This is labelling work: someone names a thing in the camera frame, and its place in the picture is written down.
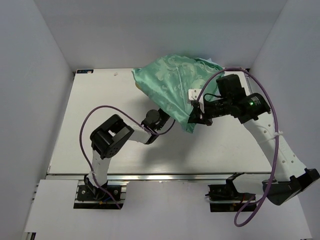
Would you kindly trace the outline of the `light blue pillowcase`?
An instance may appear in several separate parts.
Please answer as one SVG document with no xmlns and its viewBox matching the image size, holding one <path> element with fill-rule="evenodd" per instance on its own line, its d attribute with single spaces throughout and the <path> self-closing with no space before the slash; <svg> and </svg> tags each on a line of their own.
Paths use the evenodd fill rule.
<svg viewBox="0 0 320 240">
<path fill-rule="evenodd" d="M 193 110 L 188 103 L 188 90 L 202 89 L 208 79 L 222 69 L 211 59 L 170 54 L 134 68 L 132 75 L 150 100 L 176 120 L 185 132 L 192 134 L 196 125 L 188 123 Z"/>
</svg>

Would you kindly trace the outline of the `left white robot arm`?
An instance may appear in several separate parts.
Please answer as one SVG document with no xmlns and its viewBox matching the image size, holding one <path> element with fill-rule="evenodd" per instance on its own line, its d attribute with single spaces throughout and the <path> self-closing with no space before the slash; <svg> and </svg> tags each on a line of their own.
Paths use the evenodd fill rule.
<svg viewBox="0 0 320 240">
<path fill-rule="evenodd" d="M 162 109 L 152 109 L 146 113 L 140 124 L 128 125 L 117 114 L 112 115 L 90 135 L 92 160 L 90 172 L 84 177 L 85 187 L 95 200 L 107 195 L 108 169 L 114 157 L 128 141 L 152 144 L 160 135 L 170 116 Z"/>
</svg>

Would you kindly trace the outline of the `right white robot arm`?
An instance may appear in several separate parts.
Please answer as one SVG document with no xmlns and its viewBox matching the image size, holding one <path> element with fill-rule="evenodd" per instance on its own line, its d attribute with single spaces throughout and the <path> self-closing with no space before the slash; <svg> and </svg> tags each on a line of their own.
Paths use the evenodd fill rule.
<svg viewBox="0 0 320 240">
<path fill-rule="evenodd" d="M 210 189 L 208 195 L 213 201 L 266 194 L 271 203 L 280 206 L 320 178 L 319 172 L 308 169 L 275 130 L 271 108 L 261 94 L 247 94 L 235 74 L 221 77 L 216 83 L 219 94 L 215 100 L 206 100 L 200 88 L 188 90 L 188 101 L 193 107 L 189 123 L 210 126 L 214 118 L 233 116 L 254 137 L 275 171 L 270 187 L 267 187 L 269 174 L 235 173 L 224 185 Z"/>
</svg>

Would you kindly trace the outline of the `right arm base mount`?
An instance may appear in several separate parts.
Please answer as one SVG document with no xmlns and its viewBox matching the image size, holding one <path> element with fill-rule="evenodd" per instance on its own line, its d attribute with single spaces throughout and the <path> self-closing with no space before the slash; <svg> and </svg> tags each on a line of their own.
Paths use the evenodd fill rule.
<svg viewBox="0 0 320 240">
<path fill-rule="evenodd" d="M 205 195 L 209 200 L 211 213 L 232 213 L 240 210 L 254 196 L 251 193 L 236 190 L 233 181 L 243 173 L 235 173 L 226 179 L 224 184 L 210 184 Z"/>
</svg>

